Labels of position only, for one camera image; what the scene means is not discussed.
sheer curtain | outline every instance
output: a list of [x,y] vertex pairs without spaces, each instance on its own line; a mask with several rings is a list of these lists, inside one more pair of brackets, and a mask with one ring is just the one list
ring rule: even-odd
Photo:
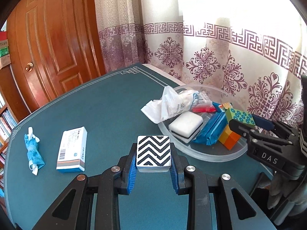
[[306,25],[289,0],[95,0],[107,71],[150,63],[297,126]]

metal screw head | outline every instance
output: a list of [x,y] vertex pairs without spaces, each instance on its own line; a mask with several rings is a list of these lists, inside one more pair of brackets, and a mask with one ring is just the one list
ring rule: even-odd
[[222,178],[226,181],[230,180],[230,175],[229,174],[222,174]]
[[120,167],[118,167],[118,166],[113,166],[113,167],[111,168],[111,170],[112,170],[113,172],[119,172],[119,171],[120,171]]
[[77,176],[78,181],[83,181],[85,179],[85,175],[81,174]]
[[196,168],[192,165],[189,165],[189,166],[186,167],[186,169],[187,169],[187,171],[194,172]]

green box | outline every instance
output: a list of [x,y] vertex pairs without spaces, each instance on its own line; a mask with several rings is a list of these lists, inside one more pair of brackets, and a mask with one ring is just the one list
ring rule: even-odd
[[247,112],[243,112],[234,108],[229,108],[226,110],[225,112],[226,114],[226,118],[227,121],[229,123],[229,121],[231,119],[236,119],[241,123],[245,123],[250,127],[254,127],[255,126],[255,122],[254,122],[254,118],[251,114],[247,113]]
[[0,57],[9,54],[9,47],[5,47],[3,49],[0,49]]

chevron patterned block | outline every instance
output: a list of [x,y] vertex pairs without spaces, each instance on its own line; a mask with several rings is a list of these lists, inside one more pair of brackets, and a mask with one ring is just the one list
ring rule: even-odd
[[136,167],[140,172],[167,172],[171,167],[169,136],[138,136]]

wooden door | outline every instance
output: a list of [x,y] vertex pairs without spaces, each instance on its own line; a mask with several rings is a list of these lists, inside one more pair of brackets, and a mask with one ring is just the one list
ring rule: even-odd
[[31,111],[105,74],[94,0],[21,0],[7,31],[13,72]]

